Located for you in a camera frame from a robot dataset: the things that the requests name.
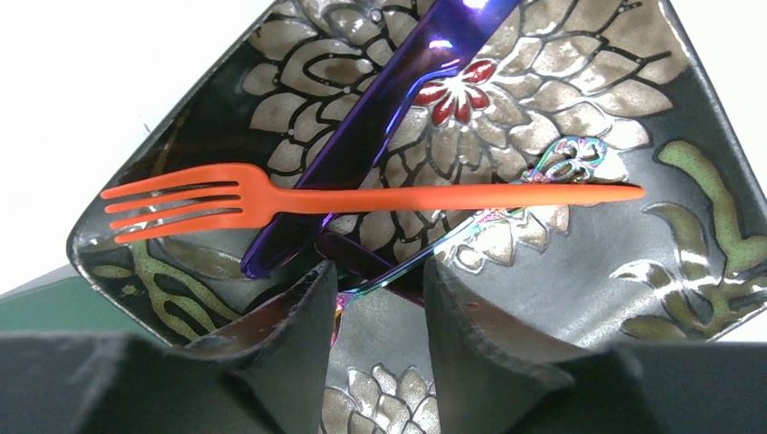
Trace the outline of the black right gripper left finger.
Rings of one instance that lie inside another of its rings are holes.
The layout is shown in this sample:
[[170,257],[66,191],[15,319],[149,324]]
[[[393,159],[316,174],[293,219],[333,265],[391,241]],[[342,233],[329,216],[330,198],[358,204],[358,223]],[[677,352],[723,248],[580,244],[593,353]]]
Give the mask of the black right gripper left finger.
[[336,267],[185,347],[131,334],[1,337],[4,433],[315,433]]

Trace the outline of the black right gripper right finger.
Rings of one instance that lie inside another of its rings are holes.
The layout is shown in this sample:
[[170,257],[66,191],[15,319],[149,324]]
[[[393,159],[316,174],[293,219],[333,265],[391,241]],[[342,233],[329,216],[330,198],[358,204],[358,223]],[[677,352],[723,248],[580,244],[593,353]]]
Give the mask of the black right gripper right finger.
[[591,351],[473,293],[436,261],[423,299],[445,433],[763,433],[762,343]]

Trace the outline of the orange plastic fork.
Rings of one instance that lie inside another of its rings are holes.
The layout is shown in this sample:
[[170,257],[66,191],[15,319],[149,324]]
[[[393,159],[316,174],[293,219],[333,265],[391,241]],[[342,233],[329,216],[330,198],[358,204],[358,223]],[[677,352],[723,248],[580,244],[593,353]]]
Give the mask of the orange plastic fork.
[[[200,165],[114,186],[101,192],[118,243],[194,231],[262,228],[280,212],[315,214],[430,210],[479,210],[555,204],[613,203],[644,197],[625,184],[451,184],[384,189],[308,190],[275,186],[255,165]],[[141,230],[129,226],[150,222]]]

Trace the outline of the green placemat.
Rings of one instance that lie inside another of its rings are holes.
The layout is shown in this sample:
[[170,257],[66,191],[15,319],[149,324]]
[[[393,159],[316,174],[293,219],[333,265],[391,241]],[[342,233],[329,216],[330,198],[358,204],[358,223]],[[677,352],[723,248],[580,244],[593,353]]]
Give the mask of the green placemat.
[[83,278],[64,278],[1,296],[1,331],[131,333],[163,341],[93,289]]

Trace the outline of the gold copper spoon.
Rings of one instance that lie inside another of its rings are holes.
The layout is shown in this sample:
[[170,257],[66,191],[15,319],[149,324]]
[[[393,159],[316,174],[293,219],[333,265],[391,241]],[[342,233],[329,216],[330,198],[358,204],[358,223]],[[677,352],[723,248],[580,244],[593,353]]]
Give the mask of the gold copper spoon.
[[[597,137],[565,136],[556,139],[538,163],[522,172],[514,184],[586,184],[608,154],[607,144]],[[486,263],[509,267],[514,249],[522,243],[536,250],[546,249],[548,230],[532,216],[533,207],[494,208],[474,212],[456,228],[435,242],[416,250],[386,275],[367,280],[357,288],[342,289],[336,297],[331,342],[342,328],[343,313],[349,305],[405,274],[420,261],[435,255],[470,273],[479,273]]]

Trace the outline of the blue plastic knife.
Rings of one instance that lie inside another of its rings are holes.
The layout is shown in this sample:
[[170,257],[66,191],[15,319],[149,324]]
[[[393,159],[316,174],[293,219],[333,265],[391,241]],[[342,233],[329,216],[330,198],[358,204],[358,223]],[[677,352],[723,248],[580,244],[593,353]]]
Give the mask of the blue plastic knife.
[[[420,88],[456,76],[522,1],[434,1],[295,185],[355,190],[374,167]],[[247,278],[267,277],[295,258],[337,213],[278,213],[241,260]]]

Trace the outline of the black floral square plate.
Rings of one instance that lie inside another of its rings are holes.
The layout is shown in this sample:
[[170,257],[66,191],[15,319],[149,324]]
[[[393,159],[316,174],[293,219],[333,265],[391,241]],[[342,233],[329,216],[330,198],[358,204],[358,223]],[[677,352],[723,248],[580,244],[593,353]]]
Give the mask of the black floral square plate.
[[[122,184],[244,162],[293,187],[431,7],[278,1],[112,176]],[[432,255],[473,293],[596,349],[714,340],[766,308],[766,201],[669,1],[523,1],[456,76],[418,91],[364,187],[513,183],[565,136],[608,146],[591,183],[642,184],[630,203],[533,207],[546,249],[522,243],[477,274]],[[193,343],[325,258],[314,240],[264,278],[241,260],[256,231],[116,242],[95,198],[71,264],[165,344]],[[469,212],[337,214],[324,232],[394,266]],[[378,288],[330,346],[315,433],[437,433],[423,307]]]

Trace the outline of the purple metallic fork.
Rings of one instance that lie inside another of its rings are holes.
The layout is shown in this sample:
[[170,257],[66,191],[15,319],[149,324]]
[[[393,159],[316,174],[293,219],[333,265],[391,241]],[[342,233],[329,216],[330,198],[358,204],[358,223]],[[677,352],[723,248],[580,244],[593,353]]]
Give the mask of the purple metallic fork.
[[[394,268],[394,265],[373,251],[334,232],[322,233],[315,242],[315,248],[325,259],[334,261],[340,268],[363,279],[380,278]],[[420,261],[405,274],[390,281],[385,289],[423,307],[423,270],[424,265]]]

